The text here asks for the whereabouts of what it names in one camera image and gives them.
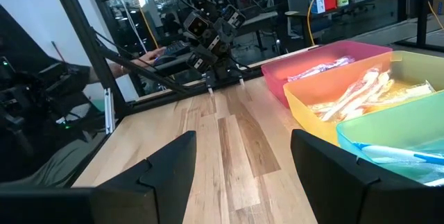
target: orange bin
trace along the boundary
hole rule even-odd
[[[346,55],[354,58],[355,62],[361,62],[361,60],[365,60],[366,58],[390,51],[392,51],[392,49],[388,47],[347,40],[338,41],[264,64],[262,65],[262,73],[264,74],[266,84],[271,93],[273,93],[283,105],[289,107],[283,89],[283,86],[288,83],[287,78],[289,76],[301,74],[319,64],[334,62]]]
[[[287,83],[284,93],[293,117],[307,132],[338,146],[336,123],[321,121],[307,105],[338,100],[368,69],[390,69],[392,56],[393,52],[381,54]]]

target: yellow cable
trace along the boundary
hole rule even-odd
[[[157,44],[157,41],[155,41],[155,37],[154,37],[154,35],[153,35],[153,32],[151,31],[150,26],[148,25],[148,22],[147,22],[147,20],[146,20],[146,18],[145,18],[145,14],[144,14],[144,11],[142,10],[142,7],[140,6],[140,3],[139,3],[139,8],[140,8],[140,13],[142,14],[142,17],[144,18],[145,25],[146,25],[146,27],[148,28],[148,31],[150,32],[151,38],[152,38],[153,41],[154,41],[155,48],[158,49],[158,48],[159,48],[159,45]]]
[[[308,12],[307,12],[308,33],[310,35],[310,40],[311,40],[311,45],[312,46],[314,45],[314,40],[313,40],[313,35],[311,33],[310,14],[311,14],[311,7],[313,6],[313,2],[314,2],[314,0],[311,0],[310,7],[308,7]]]
[[[441,29],[443,29],[443,31],[444,31],[444,27],[443,27],[441,21],[439,21],[438,15],[436,15],[435,11],[433,10],[432,5],[430,4],[430,1],[428,1],[427,3],[429,4],[430,10],[431,10],[431,12],[433,13],[433,15],[435,16],[436,21],[438,22],[439,26],[440,26]]]

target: plastic bin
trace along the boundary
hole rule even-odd
[[[288,76],[301,74],[316,65],[333,62],[345,55],[356,61],[392,51],[392,49],[353,41],[338,41],[315,48],[304,53],[297,53],[287,58],[262,65],[266,84],[279,101],[289,107],[285,99],[283,86],[288,83]]]
[[[414,150],[444,139],[444,92],[437,92],[387,110],[344,121],[337,126],[339,146],[373,162],[353,143]]]
[[[321,121],[306,105],[336,101],[367,69],[377,65],[384,71],[390,67],[392,78],[401,83],[428,80],[436,91],[444,89],[444,58],[394,51],[287,83],[284,93],[293,117],[307,132],[338,145],[336,124]]]

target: wooden tabletop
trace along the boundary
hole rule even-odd
[[[290,151],[299,127],[256,78],[126,117],[74,187],[99,185],[195,130],[184,223],[315,223]]]

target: office chair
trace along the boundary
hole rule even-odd
[[[309,0],[288,0],[289,11],[307,12],[309,7]],[[314,19],[311,21],[311,31],[313,37],[319,38],[332,25],[332,21],[328,17]],[[302,25],[300,22],[295,22],[295,19],[287,18],[287,34],[292,39],[303,38]]]

